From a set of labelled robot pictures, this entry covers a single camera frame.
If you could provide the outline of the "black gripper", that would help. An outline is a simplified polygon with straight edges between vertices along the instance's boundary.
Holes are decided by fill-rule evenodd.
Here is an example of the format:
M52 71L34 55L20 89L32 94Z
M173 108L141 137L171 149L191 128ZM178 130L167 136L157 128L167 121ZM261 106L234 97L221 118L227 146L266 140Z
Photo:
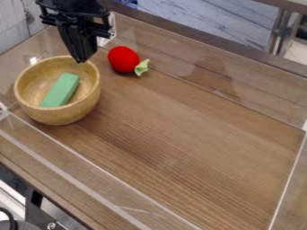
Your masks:
M67 50L78 63L86 62L98 52L98 37L110 38L111 11L98 0L35 0L42 9L42 22L58 27ZM82 35L82 58L74 38L79 26Z

